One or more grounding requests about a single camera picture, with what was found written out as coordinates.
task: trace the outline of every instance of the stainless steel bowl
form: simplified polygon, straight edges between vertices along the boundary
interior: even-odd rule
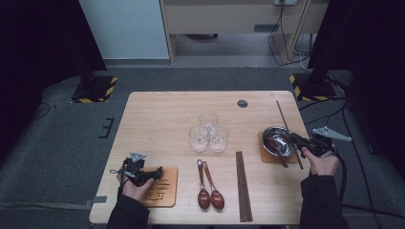
[[[281,156],[292,156],[294,154],[294,143],[290,142],[286,136],[288,135],[287,129],[284,127],[269,127],[263,131],[262,141],[265,149],[274,156],[277,156],[275,149],[266,144],[266,139],[271,137],[277,142],[280,149]]]

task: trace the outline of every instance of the white wall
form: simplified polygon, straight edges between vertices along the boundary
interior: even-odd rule
[[[169,59],[159,0],[79,0],[104,59]]]

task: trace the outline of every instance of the robotic hand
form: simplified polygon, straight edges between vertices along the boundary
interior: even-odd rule
[[[145,155],[131,153],[131,157],[127,157],[122,164],[119,171],[110,170],[110,173],[118,173],[126,175],[135,185],[139,186],[146,182],[148,179],[154,180],[161,179],[163,168],[160,166],[156,171],[144,172],[142,170],[145,164]]]
[[[328,127],[313,129],[310,139],[304,138],[293,132],[291,132],[290,135],[287,136],[287,138],[289,138],[289,140],[291,140],[301,152],[301,149],[303,147],[306,147],[315,156],[318,157],[325,157],[336,154],[336,150],[332,147],[333,139],[352,141],[350,137],[341,135],[329,129]]]

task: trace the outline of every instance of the person's right hand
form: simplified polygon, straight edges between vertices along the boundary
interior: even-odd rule
[[[313,155],[309,149],[303,147],[302,153],[307,157],[310,163],[310,172],[313,175],[329,175],[334,176],[336,169],[340,165],[339,158],[335,155],[318,157]]]

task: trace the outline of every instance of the clear glass cup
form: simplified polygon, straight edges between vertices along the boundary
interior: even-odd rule
[[[193,126],[188,132],[190,136],[191,148],[195,152],[202,152],[208,147],[208,131],[205,126]]]
[[[209,130],[209,148],[214,152],[222,152],[226,148],[229,131],[225,126],[213,126]]]
[[[208,131],[218,123],[218,117],[212,112],[202,113],[200,115],[200,124],[202,124]]]

